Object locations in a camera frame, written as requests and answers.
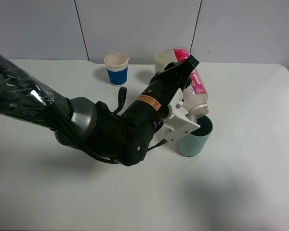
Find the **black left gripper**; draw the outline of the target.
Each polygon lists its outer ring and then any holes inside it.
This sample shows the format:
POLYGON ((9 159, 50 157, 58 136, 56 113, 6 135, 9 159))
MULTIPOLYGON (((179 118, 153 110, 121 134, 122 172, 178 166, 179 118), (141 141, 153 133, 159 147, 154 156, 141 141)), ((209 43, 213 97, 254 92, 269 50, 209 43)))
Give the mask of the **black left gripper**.
POLYGON ((180 63, 172 63, 167 70, 156 74, 149 86, 121 115, 123 121, 131 125, 142 125, 166 118, 169 102, 179 88, 185 88, 188 78, 198 65, 199 61, 189 55, 180 63))

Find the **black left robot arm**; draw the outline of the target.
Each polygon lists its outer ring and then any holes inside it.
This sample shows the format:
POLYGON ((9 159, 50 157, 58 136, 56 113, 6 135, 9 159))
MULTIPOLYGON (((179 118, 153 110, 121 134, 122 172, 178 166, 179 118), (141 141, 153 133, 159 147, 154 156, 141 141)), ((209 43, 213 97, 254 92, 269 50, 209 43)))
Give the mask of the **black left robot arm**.
POLYGON ((108 164, 141 162, 154 134, 176 115, 182 92, 198 60, 190 55, 155 74, 149 86, 126 109, 127 89, 118 92, 118 107, 66 98, 0 55, 0 114, 54 131, 58 142, 108 164))

